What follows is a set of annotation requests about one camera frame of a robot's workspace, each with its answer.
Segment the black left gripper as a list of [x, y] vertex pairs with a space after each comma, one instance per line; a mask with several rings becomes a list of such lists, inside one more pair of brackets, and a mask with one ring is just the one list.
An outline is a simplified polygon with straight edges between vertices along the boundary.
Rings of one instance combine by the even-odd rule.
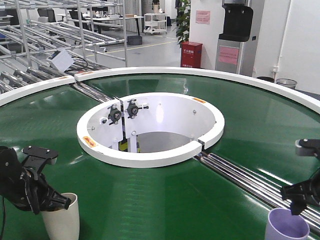
[[41, 173], [46, 164], [53, 165], [56, 150], [29, 146], [23, 150], [27, 157], [20, 162], [14, 148], [0, 147], [0, 195], [22, 211], [67, 210], [69, 197], [53, 189]]

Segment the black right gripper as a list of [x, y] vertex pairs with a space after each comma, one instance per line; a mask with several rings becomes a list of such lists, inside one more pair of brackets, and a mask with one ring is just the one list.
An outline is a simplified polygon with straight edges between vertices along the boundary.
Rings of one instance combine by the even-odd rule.
[[[319, 139], [298, 139], [295, 141], [298, 156], [315, 157], [320, 160]], [[308, 180], [281, 187], [282, 200], [291, 200], [290, 212], [293, 216], [300, 215], [308, 204], [320, 206], [320, 168]]]

